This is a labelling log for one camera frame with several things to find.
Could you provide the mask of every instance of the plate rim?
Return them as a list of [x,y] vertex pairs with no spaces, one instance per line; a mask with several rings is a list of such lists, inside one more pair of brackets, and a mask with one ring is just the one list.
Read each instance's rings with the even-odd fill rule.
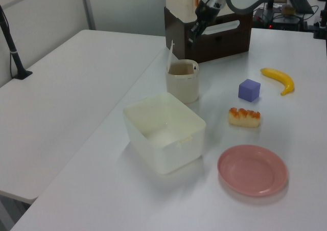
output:
[[[253,192],[253,193],[250,193],[250,192],[247,192],[247,191],[242,191],[234,186],[232,186],[228,180],[226,180],[223,176],[223,174],[221,174],[221,171],[220,171],[220,164],[221,164],[221,161],[223,159],[223,157],[226,156],[226,154],[228,155],[230,152],[232,152],[233,150],[236,150],[236,149],[239,149],[240,147],[255,147],[256,149],[259,149],[259,150],[263,150],[265,152],[269,152],[271,154],[273,154],[281,163],[282,163],[282,167],[283,167],[283,172],[285,173],[285,178],[282,180],[280,186],[278,186],[276,189],[274,189],[273,191],[266,191],[262,194],[258,194],[258,192]],[[219,156],[218,158],[218,161],[217,161],[217,169],[218,169],[218,173],[219,173],[219,176],[223,179],[223,181],[234,191],[240,193],[240,194],[243,194],[243,195],[247,195],[247,196],[252,196],[252,197],[264,197],[264,196],[268,196],[268,195],[272,195],[272,194],[275,194],[277,192],[279,192],[285,185],[286,183],[288,182],[288,170],[287,170],[287,167],[284,163],[284,161],[276,154],[274,153],[273,151],[267,149],[267,148],[264,148],[264,147],[261,147],[261,146],[258,146],[258,145],[252,145],[252,144],[240,144],[240,145],[236,145],[236,146],[233,146],[233,147],[230,147],[226,150],[224,150],[221,155]]]

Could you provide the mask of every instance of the floor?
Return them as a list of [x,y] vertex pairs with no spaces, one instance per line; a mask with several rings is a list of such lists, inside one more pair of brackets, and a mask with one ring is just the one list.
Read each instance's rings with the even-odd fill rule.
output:
[[9,231],[29,207],[29,204],[0,195],[0,231]]

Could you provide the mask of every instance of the white wall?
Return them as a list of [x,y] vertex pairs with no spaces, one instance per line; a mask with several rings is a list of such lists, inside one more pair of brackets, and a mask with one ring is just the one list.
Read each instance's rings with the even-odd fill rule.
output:
[[[23,0],[4,12],[25,69],[88,29],[83,0]],[[9,49],[0,31],[0,87],[10,81],[9,60]]]
[[165,35],[166,0],[88,0],[95,28],[102,31]]

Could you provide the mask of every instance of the brown box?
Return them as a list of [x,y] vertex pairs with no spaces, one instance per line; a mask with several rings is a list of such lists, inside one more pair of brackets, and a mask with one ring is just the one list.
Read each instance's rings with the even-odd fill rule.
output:
[[210,26],[234,20],[239,20],[240,25],[236,29],[201,35],[191,48],[187,45],[188,32],[194,22],[183,23],[165,7],[166,46],[170,49],[173,40],[173,53],[178,59],[191,59],[198,63],[247,52],[250,46],[252,18],[252,13],[218,16]]

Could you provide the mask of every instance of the pink plate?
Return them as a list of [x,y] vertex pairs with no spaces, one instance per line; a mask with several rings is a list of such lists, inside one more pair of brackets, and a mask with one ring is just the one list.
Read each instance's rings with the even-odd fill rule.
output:
[[223,152],[217,163],[222,179],[249,196],[274,194],[287,182],[287,169],[275,153],[255,145],[238,145]]

